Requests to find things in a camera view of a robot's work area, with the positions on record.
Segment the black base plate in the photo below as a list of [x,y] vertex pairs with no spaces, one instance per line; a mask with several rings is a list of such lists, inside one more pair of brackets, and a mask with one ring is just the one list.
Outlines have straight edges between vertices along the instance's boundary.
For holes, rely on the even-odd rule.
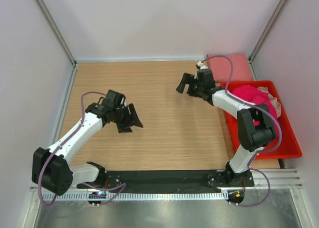
[[122,182],[127,194],[208,194],[221,188],[254,187],[250,171],[233,179],[223,170],[108,171],[99,187],[113,188]]

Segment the salmon pink t shirt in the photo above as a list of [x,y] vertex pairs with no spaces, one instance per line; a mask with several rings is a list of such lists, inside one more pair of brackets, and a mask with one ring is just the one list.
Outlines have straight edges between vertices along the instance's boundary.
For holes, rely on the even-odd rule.
[[[232,61],[233,74],[231,81],[252,81],[253,75],[245,54],[229,54],[227,57]],[[231,73],[231,64],[223,57],[211,58],[207,62],[216,82],[227,82]]]

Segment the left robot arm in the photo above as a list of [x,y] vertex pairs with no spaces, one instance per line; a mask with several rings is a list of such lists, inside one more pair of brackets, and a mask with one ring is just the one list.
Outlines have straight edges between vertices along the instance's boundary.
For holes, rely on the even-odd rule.
[[70,167],[83,145],[108,123],[115,123],[119,133],[132,132],[131,127],[143,127],[133,104],[125,95],[108,90],[98,102],[82,107],[79,121],[57,142],[48,148],[38,148],[33,154],[31,180],[57,196],[71,186],[104,187],[105,168],[94,162]]

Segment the left aluminium corner post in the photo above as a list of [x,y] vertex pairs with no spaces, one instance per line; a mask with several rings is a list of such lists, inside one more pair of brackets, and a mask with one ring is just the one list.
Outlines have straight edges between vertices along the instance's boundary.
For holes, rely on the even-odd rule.
[[57,24],[55,23],[48,7],[46,6],[44,0],[34,0],[37,6],[39,7],[41,13],[43,14],[45,20],[47,21],[50,29],[52,30],[54,36],[56,37],[57,41],[59,42],[61,48],[63,49],[65,55],[71,62],[72,66],[75,67],[77,65],[76,60],[74,59],[74,56],[72,55],[72,52],[70,51],[65,39],[63,38]]

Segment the red plastic bin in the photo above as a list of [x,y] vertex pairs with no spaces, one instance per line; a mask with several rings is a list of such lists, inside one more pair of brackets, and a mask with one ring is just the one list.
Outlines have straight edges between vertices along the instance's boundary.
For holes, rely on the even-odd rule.
[[[248,85],[254,88],[266,87],[272,96],[277,98],[278,102],[281,102],[279,94],[272,81],[240,81],[231,82],[229,84],[228,90],[232,92],[237,87]],[[302,156],[302,151],[299,147],[297,139],[294,135],[292,127],[290,125],[289,119],[284,108],[281,108],[281,116],[278,118],[278,123],[282,130],[282,141],[280,146],[272,152],[262,153],[257,156],[258,160],[266,159],[291,159],[299,158]],[[230,133],[230,139],[232,142],[232,147],[234,151],[237,151],[239,146],[238,139],[238,126],[237,120],[230,114],[224,113],[226,118],[226,124],[228,125],[228,130]]]

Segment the right aluminium corner post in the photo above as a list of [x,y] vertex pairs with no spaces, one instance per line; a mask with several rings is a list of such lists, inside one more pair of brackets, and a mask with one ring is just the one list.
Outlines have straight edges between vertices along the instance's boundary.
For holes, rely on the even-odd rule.
[[273,13],[271,14],[270,19],[268,20],[262,34],[260,35],[257,44],[255,45],[253,51],[251,52],[250,56],[248,57],[249,62],[252,64],[253,60],[256,58],[257,54],[259,53],[260,49],[262,48],[263,44],[265,43],[267,37],[271,33],[272,29],[274,28],[276,22],[280,18],[284,8],[288,4],[289,0],[279,0]]

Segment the magenta t shirt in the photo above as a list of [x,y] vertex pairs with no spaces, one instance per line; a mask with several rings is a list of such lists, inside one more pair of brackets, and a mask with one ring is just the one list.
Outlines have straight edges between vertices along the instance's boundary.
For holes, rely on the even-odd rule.
[[278,118],[275,112],[274,107],[271,105],[268,94],[263,93],[258,90],[258,88],[249,86],[249,85],[242,85],[239,87],[234,88],[231,90],[231,93],[247,102],[258,104],[266,104],[269,109],[269,113],[276,118],[278,122]]

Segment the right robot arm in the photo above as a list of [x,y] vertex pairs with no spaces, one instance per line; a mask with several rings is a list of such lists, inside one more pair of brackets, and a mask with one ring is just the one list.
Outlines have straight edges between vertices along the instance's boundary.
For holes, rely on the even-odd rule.
[[184,73],[178,93],[202,98],[237,120],[239,147],[225,166],[225,180],[235,186],[246,177],[251,163],[264,152],[276,138],[282,138],[282,131],[276,118],[265,103],[254,104],[232,94],[227,87],[216,86],[212,71],[202,63],[197,64],[195,75]]

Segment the light pink t shirt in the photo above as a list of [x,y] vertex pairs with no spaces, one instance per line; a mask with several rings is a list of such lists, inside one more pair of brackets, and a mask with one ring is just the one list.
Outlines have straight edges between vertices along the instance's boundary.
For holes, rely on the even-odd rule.
[[278,99],[276,97],[274,97],[272,94],[270,94],[269,90],[267,87],[258,87],[258,90],[263,92],[263,93],[267,93],[268,94],[268,98],[269,101],[271,103],[271,105],[274,107],[277,118],[279,118],[282,114],[282,106],[279,103]]

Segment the aluminium corner post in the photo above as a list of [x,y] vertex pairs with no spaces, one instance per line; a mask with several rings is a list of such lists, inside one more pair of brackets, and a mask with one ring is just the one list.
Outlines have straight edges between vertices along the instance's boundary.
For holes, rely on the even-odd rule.
[[257,44],[255,45],[253,51],[251,52],[250,56],[248,57],[249,62],[252,64],[253,60],[256,58],[257,54],[259,53],[260,49],[262,48],[263,44],[265,43],[267,37],[271,33],[272,29],[274,28],[276,22],[280,18],[284,8],[288,4],[289,0],[279,0],[273,13],[271,14],[270,19],[268,20],[262,34],[260,35]]
[[54,36],[56,37],[57,41],[59,42],[61,48],[63,49],[65,55],[71,62],[72,66],[75,67],[77,65],[76,60],[74,59],[74,56],[72,55],[72,52],[70,51],[65,39],[63,38],[57,24],[55,23],[48,7],[46,6],[44,0],[34,0],[37,6],[39,7],[41,13],[43,14],[45,20],[47,21],[50,29],[52,30]]

